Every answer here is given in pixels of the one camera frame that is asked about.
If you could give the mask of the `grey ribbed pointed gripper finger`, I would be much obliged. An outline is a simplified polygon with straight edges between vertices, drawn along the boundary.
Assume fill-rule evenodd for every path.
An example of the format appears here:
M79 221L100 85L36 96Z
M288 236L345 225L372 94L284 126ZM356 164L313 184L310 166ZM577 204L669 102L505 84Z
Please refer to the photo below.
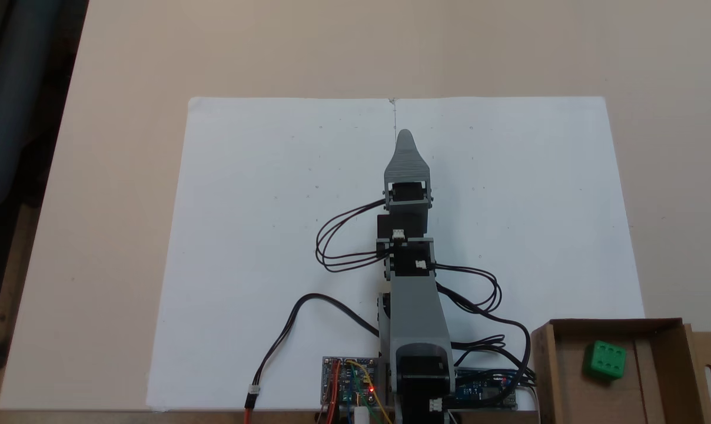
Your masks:
M385 185L430 182L429 166L420 155L414 136L408 129L398 132L395 151L383 177Z

